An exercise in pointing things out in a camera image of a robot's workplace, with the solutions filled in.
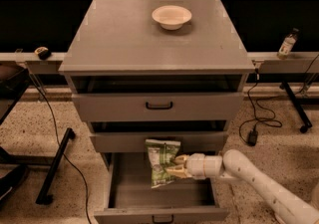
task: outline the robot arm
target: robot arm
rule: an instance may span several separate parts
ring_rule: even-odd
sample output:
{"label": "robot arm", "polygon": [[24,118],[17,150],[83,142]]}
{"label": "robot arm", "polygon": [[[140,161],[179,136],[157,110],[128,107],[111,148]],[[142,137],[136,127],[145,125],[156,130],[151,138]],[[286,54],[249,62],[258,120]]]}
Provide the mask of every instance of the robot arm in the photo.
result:
{"label": "robot arm", "polygon": [[318,210],[261,172],[238,150],[229,150],[224,156],[182,155],[176,163],[168,172],[179,177],[247,182],[286,224],[319,224]]}

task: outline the white bowl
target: white bowl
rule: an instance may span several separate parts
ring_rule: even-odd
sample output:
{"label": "white bowl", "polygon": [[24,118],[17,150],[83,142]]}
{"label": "white bowl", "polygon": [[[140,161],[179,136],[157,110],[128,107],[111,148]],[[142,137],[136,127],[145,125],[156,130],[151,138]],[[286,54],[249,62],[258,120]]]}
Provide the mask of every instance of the white bowl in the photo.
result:
{"label": "white bowl", "polygon": [[176,30],[191,19],[191,13],[180,6],[166,5],[155,9],[152,13],[155,21],[168,30]]}

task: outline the black handle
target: black handle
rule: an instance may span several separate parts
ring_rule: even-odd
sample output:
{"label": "black handle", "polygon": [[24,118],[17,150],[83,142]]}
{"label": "black handle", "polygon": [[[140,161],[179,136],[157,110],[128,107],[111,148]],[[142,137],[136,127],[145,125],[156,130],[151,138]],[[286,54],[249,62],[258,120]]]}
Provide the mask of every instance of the black handle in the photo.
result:
{"label": "black handle", "polygon": [[156,221],[156,218],[154,216],[152,216],[152,219],[153,219],[154,224],[171,224],[173,222],[173,215],[171,215],[170,221],[158,222],[158,221]]}
{"label": "black handle", "polygon": [[172,102],[169,102],[167,105],[152,105],[149,102],[146,102],[146,108],[148,110],[169,110],[172,109]]}

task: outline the clear bottle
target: clear bottle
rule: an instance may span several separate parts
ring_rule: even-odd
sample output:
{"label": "clear bottle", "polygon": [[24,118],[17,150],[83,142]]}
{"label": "clear bottle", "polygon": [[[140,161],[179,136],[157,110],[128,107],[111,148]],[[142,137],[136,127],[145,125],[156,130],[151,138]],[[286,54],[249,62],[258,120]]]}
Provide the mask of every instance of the clear bottle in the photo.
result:
{"label": "clear bottle", "polygon": [[283,43],[282,43],[282,45],[277,53],[277,57],[280,60],[287,59],[291,49],[293,48],[293,46],[297,42],[298,33],[299,33],[299,30],[294,28],[294,29],[292,29],[290,34],[285,37],[285,39],[284,39],[284,41],[283,41]]}

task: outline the green and white package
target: green and white package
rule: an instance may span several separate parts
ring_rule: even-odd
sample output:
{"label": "green and white package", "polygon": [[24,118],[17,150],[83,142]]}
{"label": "green and white package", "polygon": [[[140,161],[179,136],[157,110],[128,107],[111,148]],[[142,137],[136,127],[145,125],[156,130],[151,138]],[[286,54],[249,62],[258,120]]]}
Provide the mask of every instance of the green and white package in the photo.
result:
{"label": "green and white package", "polygon": [[175,165],[173,161],[179,151],[180,141],[147,139],[146,146],[152,167],[152,188],[175,181],[177,177],[168,174],[165,169]]}

